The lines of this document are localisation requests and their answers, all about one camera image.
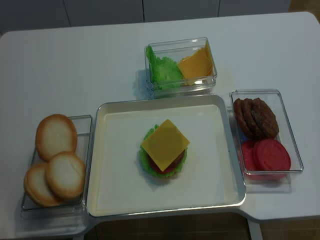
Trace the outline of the bun top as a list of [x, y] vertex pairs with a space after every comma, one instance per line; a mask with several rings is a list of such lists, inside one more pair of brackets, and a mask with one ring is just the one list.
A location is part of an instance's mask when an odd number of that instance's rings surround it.
[[75, 199], [83, 192], [86, 165], [73, 152], [63, 151], [52, 157], [45, 178], [54, 194], [64, 200]]

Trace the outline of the clear lettuce and cheese container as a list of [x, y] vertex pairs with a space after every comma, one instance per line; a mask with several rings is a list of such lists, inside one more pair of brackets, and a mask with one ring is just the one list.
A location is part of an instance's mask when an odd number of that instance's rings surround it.
[[177, 96], [197, 96], [210, 94], [213, 88], [216, 85], [217, 79], [217, 69], [211, 52], [211, 57], [213, 59], [213, 76], [203, 76], [195, 78], [195, 84], [188, 86], [185, 85], [185, 79], [182, 76], [182, 79], [179, 81], [181, 84], [180, 87], [164, 90], [155, 90], [152, 83], [152, 72], [149, 60], [146, 56], [146, 48], [151, 46], [154, 54], [157, 57], [169, 57], [174, 60], [177, 64], [185, 57], [192, 56], [198, 49], [205, 46], [208, 39], [206, 37], [176, 40], [176, 41], [167, 41], [159, 43], [150, 43], [144, 49], [145, 57], [145, 71], [146, 71], [146, 86], [150, 95], [155, 98], [168, 98], [168, 97], [177, 97]]

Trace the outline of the cheese slices in container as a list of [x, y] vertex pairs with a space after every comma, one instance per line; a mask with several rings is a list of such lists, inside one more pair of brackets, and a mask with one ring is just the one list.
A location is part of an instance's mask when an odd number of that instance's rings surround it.
[[195, 85], [195, 78], [214, 75], [214, 61], [211, 56], [209, 42], [199, 48], [193, 55], [187, 56], [177, 64], [186, 86]]

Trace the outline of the white serving tray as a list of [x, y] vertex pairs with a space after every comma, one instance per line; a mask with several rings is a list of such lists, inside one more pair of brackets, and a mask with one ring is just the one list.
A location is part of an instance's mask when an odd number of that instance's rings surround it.
[[[180, 173], [146, 173], [139, 149], [155, 125], [171, 120], [189, 140]], [[246, 186], [225, 101], [218, 95], [105, 103], [96, 114], [87, 211], [133, 218], [237, 209]]]

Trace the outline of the left brown meat patty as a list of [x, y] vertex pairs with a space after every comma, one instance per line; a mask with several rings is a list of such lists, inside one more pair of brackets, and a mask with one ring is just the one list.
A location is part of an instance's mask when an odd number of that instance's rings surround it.
[[235, 115], [237, 124], [241, 128], [243, 134], [247, 138], [252, 138], [252, 133], [249, 130], [247, 123], [246, 123], [244, 116], [243, 116], [241, 104], [242, 104], [242, 100], [239, 98], [237, 100], [235, 100], [235, 102], [233, 103], [234, 115]]

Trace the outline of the brown meat patty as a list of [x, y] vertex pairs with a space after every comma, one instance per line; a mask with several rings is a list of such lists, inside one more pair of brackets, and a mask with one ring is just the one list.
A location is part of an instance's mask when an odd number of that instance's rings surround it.
[[242, 100], [239, 98], [237, 100], [235, 100], [235, 102], [233, 103], [234, 115], [235, 115], [237, 124], [241, 128], [243, 134], [247, 138], [252, 138], [252, 133], [249, 130], [247, 123], [246, 123], [244, 116], [243, 116], [241, 104], [242, 104]]
[[276, 116], [270, 107], [260, 98], [252, 102], [251, 113], [255, 123], [267, 139], [274, 139], [279, 133]]
[[245, 123], [252, 133], [252, 138], [255, 138], [258, 140], [261, 137], [261, 130], [258, 128], [253, 116], [252, 116], [252, 106], [253, 106], [253, 100], [250, 98], [245, 98], [241, 102], [241, 110], [243, 114], [243, 118], [245, 120]]

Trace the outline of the middle brown meat patty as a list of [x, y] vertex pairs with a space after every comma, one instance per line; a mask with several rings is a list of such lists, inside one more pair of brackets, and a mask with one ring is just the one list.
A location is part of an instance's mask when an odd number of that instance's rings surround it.
[[241, 102], [241, 110], [243, 114], [243, 118], [245, 120], [245, 123], [252, 133], [252, 138], [255, 138], [258, 140], [261, 137], [261, 130], [258, 128], [253, 116], [252, 116], [252, 106], [253, 106], [253, 100], [250, 98], [245, 98]]

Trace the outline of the left red tomato slice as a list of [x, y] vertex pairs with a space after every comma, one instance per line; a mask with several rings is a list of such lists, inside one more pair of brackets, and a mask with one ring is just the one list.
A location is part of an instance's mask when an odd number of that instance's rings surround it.
[[247, 140], [241, 144], [244, 167], [249, 172], [261, 170], [257, 157], [257, 146], [259, 141]]

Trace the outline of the back bun half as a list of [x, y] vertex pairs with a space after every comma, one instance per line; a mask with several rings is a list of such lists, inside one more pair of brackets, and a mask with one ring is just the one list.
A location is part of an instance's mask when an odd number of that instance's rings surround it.
[[48, 162], [61, 152], [74, 153], [77, 148], [78, 135], [74, 123], [63, 114], [52, 114], [38, 125], [35, 147], [39, 157]]

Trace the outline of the bun half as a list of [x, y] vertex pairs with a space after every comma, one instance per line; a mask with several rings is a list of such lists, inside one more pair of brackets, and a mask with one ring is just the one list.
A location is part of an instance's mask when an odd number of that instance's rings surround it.
[[63, 114], [52, 114], [38, 125], [35, 147], [39, 157], [48, 162], [61, 152], [74, 153], [77, 148], [78, 135], [74, 123]]
[[23, 187], [26, 194], [40, 207], [56, 207], [63, 203], [49, 188], [46, 182], [47, 163], [38, 162], [26, 172]]

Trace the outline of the right brown meat patty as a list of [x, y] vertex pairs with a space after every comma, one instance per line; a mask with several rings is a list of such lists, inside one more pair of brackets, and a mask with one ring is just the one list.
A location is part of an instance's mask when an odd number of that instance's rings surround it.
[[279, 133], [276, 116], [270, 107], [260, 98], [252, 102], [251, 113], [255, 123], [267, 139], [274, 139]]

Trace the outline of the clear patty and tomato container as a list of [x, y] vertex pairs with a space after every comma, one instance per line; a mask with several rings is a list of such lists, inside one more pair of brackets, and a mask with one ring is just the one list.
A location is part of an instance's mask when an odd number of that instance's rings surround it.
[[[254, 189], [258, 186], [262, 186], [268, 190], [272, 190], [274, 188], [287, 188], [293, 179], [303, 173], [304, 166], [280, 92], [275, 89], [235, 90], [230, 92], [229, 97], [231, 101], [230, 121], [232, 123], [232, 133], [234, 135], [233, 138], [237, 149], [244, 182], [248, 185], [251, 185]], [[279, 127], [279, 133], [277, 134], [276, 138], [265, 138], [262, 131], [259, 139], [248, 138], [244, 135], [241, 128], [237, 124], [233, 105], [235, 100], [241, 99], [243, 101], [246, 98], [252, 100], [260, 98], [269, 106], [276, 117]], [[274, 139], [284, 146], [291, 160], [291, 167], [289, 171], [247, 171], [245, 169], [242, 143], [248, 140], [261, 141], [264, 139]]]

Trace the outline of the right red tomato slice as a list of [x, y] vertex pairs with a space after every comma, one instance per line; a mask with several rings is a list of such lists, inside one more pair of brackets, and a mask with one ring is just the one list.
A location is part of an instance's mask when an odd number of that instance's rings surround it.
[[253, 148], [253, 160], [259, 171], [289, 171], [291, 168], [287, 150], [275, 139], [257, 141]]

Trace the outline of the clear bun container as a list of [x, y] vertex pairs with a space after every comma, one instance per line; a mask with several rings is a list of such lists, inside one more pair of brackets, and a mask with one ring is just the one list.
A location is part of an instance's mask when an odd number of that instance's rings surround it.
[[92, 156], [93, 118], [90, 115], [72, 116], [70, 120], [77, 131], [77, 147], [75, 155], [79, 157], [85, 166], [84, 187], [80, 196], [64, 202], [59, 206], [38, 206], [24, 193], [20, 215], [23, 219], [47, 219], [58, 217], [81, 216], [86, 212], [88, 195], [89, 172]]

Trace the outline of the front left bun half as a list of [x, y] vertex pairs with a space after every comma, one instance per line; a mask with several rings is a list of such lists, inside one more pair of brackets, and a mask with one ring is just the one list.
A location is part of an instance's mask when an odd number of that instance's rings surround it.
[[38, 162], [26, 172], [23, 187], [26, 194], [40, 207], [56, 207], [63, 203], [49, 188], [46, 182], [47, 163]]

